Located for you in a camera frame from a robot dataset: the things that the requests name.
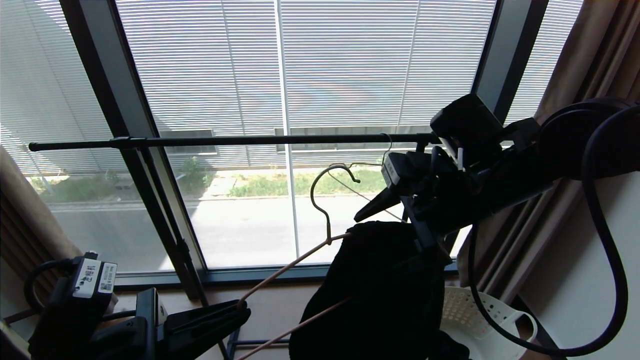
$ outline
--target white plastic basket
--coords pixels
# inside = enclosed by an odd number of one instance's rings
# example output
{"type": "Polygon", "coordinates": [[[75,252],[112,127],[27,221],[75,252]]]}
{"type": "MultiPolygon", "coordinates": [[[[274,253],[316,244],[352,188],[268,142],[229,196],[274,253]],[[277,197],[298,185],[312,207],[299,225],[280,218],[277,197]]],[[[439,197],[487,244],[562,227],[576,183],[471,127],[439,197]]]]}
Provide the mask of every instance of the white plastic basket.
{"type": "MultiPolygon", "coordinates": [[[[515,336],[519,336],[516,320],[523,315],[528,317],[533,324],[533,334],[527,341],[536,337],[538,326],[530,314],[517,311],[487,294],[480,293],[480,299],[495,322],[515,336]]],[[[440,329],[468,347],[473,360],[517,360],[526,351],[524,347],[504,338],[486,322],[468,288],[445,288],[440,329]]]]}

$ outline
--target road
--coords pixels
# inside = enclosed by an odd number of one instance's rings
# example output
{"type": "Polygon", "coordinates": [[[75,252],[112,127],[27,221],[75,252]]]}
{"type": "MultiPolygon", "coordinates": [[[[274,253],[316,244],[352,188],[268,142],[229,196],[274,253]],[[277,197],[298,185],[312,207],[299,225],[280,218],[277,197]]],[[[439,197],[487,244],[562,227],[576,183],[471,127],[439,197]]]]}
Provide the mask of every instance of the road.
{"type": "MultiPolygon", "coordinates": [[[[357,196],[318,197],[331,216],[333,235],[353,226],[353,215],[367,201],[357,196]]],[[[137,206],[53,210],[63,229],[81,250],[96,250],[100,259],[118,263],[123,272],[171,270],[172,264],[147,211],[137,206]]],[[[188,204],[189,217],[210,268],[282,265],[296,257],[291,202],[276,199],[203,200],[188,204]]],[[[300,254],[326,234],[324,215],[308,197],[296,199],[300,254]]],[[[399,216],[401,206],[392,208],[399,216]]],[[[381,213],[370,220],[395,221],[381,213]]],[[[339,243],[324,247],[304,263],[327,263],[339,243]]]]}

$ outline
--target white corrugated wall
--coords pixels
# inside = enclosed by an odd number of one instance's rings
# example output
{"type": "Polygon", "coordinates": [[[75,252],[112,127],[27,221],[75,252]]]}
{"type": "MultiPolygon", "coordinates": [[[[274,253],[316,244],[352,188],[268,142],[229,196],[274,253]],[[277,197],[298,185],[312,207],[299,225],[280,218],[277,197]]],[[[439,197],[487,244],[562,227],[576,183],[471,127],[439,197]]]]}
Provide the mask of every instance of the white corrugated wall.
{"type": "MultiPolygon", "coordinates": [[[[282,0],[292,127],[428,124],[473,82],[491,0],[282,0]]],[[[580,8],[550,0],[508,121],[531,116],[580,8]]],[[[161,131],[273,135],[282,127],[272,0],[118,0],[161,131]]],[[[3,1],[2,143],[34,174],[20,140],[111,137],[55,0],[3,1]]],[[[284,165],[275,145],[218,147],[212,167],[284,165]]],[[[296,152],[295,165],[373,161],[382,151],[296,152]]],[[[124,170],[115,150],[33,155],[43,172],[124,170]]],[[[171,154],[174,167],[189,157],[171,154]]]]}

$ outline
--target black garment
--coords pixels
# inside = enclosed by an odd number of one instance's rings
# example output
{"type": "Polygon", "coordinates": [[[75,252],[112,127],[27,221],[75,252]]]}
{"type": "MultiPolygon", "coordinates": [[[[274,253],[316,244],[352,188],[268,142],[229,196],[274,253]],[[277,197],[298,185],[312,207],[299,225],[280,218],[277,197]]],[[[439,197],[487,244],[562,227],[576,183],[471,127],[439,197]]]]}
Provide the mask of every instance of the black garment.
{"type": "Polygon", "coordinates": [[[443,338],[444,265],[435,250],[418,253],[410,224],[367,222],[347,232],[301,321],[352,299],[291,334],[290,358],[425,360],[443,338]]]}

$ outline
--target metal hook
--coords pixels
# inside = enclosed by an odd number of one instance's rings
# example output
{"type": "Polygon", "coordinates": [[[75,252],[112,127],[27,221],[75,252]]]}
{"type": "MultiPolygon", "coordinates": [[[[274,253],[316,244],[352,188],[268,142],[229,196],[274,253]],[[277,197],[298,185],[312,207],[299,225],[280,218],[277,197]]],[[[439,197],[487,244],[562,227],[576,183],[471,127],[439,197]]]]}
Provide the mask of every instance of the metal hook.
{"type": "Polygon", "coordinates": [[[351,170],[345,166],[344,164],[335,164],[335,165],[331,165],[330,167],[322,170],[320,172],[320,174],[318,174],[318,176],[316,176],[316,179],[314,180],[314,182],[311,184],[311,204],[313,204],[314,208],[316,208],[318,211],[320,211],[321,213],[324,214],[324,217],[326,217],[326,238],[327,239],[331,239],[331,220],[329,219],[329,214],[321,207],[319,207],[316,204],[316,200],[314,198],[314,190],[316,189],[316,184],[318,183],[318,180],[320,180],[320,178],[325,175],[327,172],[335,169],[335,168],[341,168],[344,169],[346,172],[349,173],[349,176],[351,176],[351,180],[353,180],[354,183],[360,183],[360,180],[356,179],[356,177],[353,175],[353,173],[351,172],[351,170]]]}

